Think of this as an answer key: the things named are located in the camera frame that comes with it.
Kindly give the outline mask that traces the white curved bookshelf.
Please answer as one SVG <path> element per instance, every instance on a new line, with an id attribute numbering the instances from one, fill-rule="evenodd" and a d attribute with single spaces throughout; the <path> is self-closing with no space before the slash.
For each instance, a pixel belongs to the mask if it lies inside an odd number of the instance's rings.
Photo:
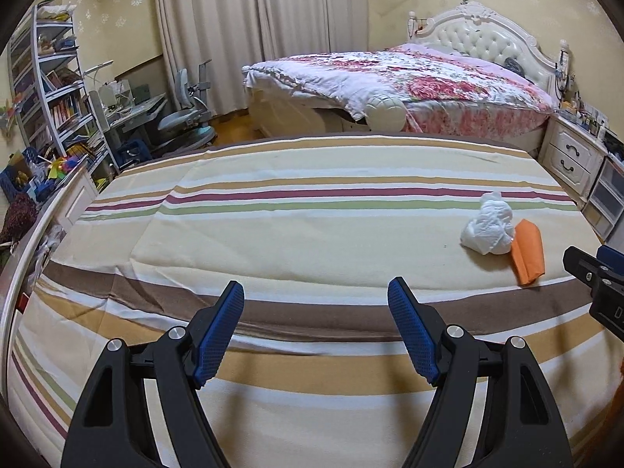
<path id="1" fill-rule="evenodd" d="M 78 58 L 73 4 L 35 3 L 9 39 L 9 82 L 24 143 L 49 161 L 79 158 L 95 188 L 119 172 Z"/>

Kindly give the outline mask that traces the striped bed cover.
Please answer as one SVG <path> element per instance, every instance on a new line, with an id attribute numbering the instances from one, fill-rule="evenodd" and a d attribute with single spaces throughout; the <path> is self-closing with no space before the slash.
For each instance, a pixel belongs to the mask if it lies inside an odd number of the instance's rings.
<path id="1" fill-rule="evenodd" d="M 500 192 L 541 231 L 546 271 L 460 244 Z M 14 323 L 6 399 L 52 466 L 105 343 L 156 340 L 238 281 L 245 307 L 200 399 L 236 467 L 398 467 L 434 392 L 387 307 L 402 277 L 476 337 L 523 337 L 583 452 L 622 380 L 566 248 L 599 240 L 527 152 L 449 138 L 265 140 L 128 170 L 79 210 Z"/>

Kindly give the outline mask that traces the floral pink quilt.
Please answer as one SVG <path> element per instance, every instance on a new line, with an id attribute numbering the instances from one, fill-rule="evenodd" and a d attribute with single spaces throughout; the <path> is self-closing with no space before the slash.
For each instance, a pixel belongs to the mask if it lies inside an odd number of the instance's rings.
<path id="1" fill-rule="evenodd" d="M 261 61 L 242 75 L 251 103 L 333 110 L 374 132 L 504 140 L 555 109 L 544 89 L 498 64 L 416 43 Z"/>

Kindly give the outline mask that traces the white bedside nightstand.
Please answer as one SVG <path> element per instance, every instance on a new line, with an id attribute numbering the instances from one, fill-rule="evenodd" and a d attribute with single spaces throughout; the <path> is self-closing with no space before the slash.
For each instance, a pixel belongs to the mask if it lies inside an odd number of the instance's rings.
<path id="1" fill-rule="evenodd" d="M 597 137 L 556 114 L 548 120 L 538 162 L 583 209 L 606 155 Z"/>

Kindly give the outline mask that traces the nightstand clutter bottles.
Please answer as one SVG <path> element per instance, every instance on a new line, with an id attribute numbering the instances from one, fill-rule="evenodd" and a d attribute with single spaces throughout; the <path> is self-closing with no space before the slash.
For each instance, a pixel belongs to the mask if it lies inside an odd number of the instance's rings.
<path id="1" fill-rule="evenodd" d="M 558 113 L 594 136 L 611 153 L 623 151 L 623 140 L 611 129 L 607 115 L 587 103 L 573 75 L 567 78 L 566 90 L 560 96 Z"/>

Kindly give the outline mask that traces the white plastic bag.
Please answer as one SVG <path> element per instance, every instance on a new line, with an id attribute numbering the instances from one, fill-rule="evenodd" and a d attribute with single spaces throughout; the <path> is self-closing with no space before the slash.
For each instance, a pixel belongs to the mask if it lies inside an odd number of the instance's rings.
<path id="1" fill-rule="evenodd" d="M 500 192 L 488 192 L 480 198 L 478 213 L 468 221 L 460 244 L 479 255 L 506 255 L 515 239 L 513 210 Z"/>

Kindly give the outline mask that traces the grey study desk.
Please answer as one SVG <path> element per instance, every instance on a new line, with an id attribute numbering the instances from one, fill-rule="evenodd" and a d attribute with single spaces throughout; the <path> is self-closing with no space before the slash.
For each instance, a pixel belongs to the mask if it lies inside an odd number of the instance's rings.
<path id="1" fill-rule="evenodd" d="M 112 151 L 131 139 L 135 132 L 150 144 L 145 126 L 155 121 L 168 103 L 165 93 L 151 95 L 148 85 L 131 87 L 128 79 L 106 82 L 96 94 L 104 111 L 104 135 Z"/>

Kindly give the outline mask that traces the beige window curtain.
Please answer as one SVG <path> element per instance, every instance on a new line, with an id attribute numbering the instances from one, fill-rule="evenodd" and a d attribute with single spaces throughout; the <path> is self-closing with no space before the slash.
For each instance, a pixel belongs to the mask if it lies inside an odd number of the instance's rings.
<path id="1" fill-rule="evenodd" d="M 368 46 L 368 0 L 156 0 L 156 16 L 168 76 L 207 62 L 219 114 L 248 104 L 244 66 Z"/>

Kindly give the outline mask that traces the grey desk chair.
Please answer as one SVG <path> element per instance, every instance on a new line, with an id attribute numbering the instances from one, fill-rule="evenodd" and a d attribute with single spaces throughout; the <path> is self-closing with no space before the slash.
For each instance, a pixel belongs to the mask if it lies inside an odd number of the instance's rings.
<path id="1" fill-rule="evenodd" d="M 213 112 L 207 105 L 207 91 L 211 87 L 208 80 L 210 62 L 198 65 L 198 82 L 194 85 L 190 83 L 186 69 L 179 70 L 175 75 L 174 96 L 180 109 L 159 122 L 156 135 L 160 149 L 197 149 L 217 137 L 215 129 L 209 124 Z"/>

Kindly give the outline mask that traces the orange paper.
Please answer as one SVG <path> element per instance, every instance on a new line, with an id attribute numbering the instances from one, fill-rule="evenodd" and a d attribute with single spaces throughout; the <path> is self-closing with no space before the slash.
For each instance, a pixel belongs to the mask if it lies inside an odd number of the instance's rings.
<path id="1" fill-rule="evenodd" d="M 510 256 L 519 286 L 529 286 L 545 274 L 541 231 L 534 223 L 521 220 L 516 225 Z"/>

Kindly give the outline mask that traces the clear plastic drawer unit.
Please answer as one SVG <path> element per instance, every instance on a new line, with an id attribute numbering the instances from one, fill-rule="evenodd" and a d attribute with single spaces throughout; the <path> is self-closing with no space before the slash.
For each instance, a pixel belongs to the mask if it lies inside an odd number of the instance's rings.
<path id="1" fill-rule="evenodd" d="M 611 155 L 604 158 L 583 215 L 605 243 L 623 238 L 618 234 L 623 231 L 623 164 Z"/>

